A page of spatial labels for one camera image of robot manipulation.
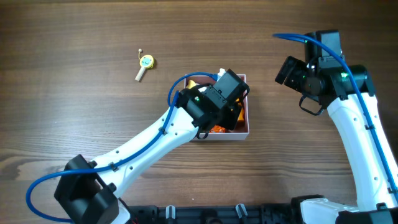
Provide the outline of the white duck toy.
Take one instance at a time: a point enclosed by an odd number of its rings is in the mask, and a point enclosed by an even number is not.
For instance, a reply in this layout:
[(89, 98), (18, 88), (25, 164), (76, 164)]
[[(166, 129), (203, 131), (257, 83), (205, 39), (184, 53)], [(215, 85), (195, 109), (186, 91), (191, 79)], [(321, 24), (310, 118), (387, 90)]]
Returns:
[(185, 88), (187, 89), (197, 88), (198, 91), (203, 92), (206, 90), (207, 86), (205, 84), (198, 84), (193, 80), (189, 80)]

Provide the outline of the orange round plastic toy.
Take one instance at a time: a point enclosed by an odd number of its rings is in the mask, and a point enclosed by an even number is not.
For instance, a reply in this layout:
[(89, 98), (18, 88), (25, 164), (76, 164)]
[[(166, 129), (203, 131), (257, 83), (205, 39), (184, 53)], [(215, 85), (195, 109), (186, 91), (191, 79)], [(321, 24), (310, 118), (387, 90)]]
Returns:
[(213, 128), (211, 128), (210, 133), (225, 133), (226, 128), (223, 128), (221, 126), (215, 125)]

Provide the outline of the orange dinosaur toy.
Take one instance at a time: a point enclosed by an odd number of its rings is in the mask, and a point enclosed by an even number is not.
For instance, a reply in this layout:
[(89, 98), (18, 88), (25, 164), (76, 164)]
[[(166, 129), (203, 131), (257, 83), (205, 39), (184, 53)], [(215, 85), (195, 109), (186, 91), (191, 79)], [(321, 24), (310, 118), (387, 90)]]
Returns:
[(237, 122), (243, 123), (244, 122), (244, 104), (240, 99), (237, 99), (236, 102), (241, 107), (241, 111), (239, 112)]

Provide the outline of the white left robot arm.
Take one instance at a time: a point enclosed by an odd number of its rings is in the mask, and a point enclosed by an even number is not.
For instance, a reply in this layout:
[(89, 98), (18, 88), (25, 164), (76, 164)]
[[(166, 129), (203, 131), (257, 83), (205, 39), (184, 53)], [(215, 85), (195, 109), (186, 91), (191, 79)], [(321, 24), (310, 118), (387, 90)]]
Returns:
[(72, 223), (127, 223), (121, 197), (152, 164), (214, 126), (233, 129), (249, 93), (247, 85), (206, 84), (177, 91), (167, 111), (115, 150), (66, 164), (54, 193)]

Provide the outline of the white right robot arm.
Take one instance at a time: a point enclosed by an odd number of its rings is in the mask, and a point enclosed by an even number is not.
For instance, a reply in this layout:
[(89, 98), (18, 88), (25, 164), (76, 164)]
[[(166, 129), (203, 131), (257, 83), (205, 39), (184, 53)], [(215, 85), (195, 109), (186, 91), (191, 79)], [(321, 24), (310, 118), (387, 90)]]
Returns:
[(287, 57), (276, 82), (318, 102), (333, 120), (351, 166), (355, 206), (318, 195), (292, 199), (302, 223), (397, 223), (397, 164), (382, 128), (366, 68), (346, 73), (336, 60), (322, 68)]

